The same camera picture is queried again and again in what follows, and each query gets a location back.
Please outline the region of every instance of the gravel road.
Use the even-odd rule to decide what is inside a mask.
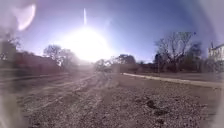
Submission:
[[[14,92],[30,128],[209,127],[221,96],[220,89],[115,74],[56,79]]]

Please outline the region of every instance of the house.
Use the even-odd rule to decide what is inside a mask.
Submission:
[[[217,61],[224,61],[224,44],[221,44],[215,48],[209,48],[209,57]]]

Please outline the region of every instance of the gravel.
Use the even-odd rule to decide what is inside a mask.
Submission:
[[[220,89],[100,73],[38,92],[18,98],[32,128],[209,127],[221,96]]]

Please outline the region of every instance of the blue sky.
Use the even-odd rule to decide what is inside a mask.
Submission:
[[[197,38],[203,40],[194,12],[185,4],[181,0],[39,0],[32,24],[20,33],[22,48],[41,55],[48,44],[83,24],[86,8],[88,25],[97,29],[117,54],[152,61],[154,42],[169,32],[199,32]]]

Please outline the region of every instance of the road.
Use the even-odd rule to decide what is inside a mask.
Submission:
[[[11,93],[30,128],[209,127],[221,97],[220,89],[105,73],[17,86]]]

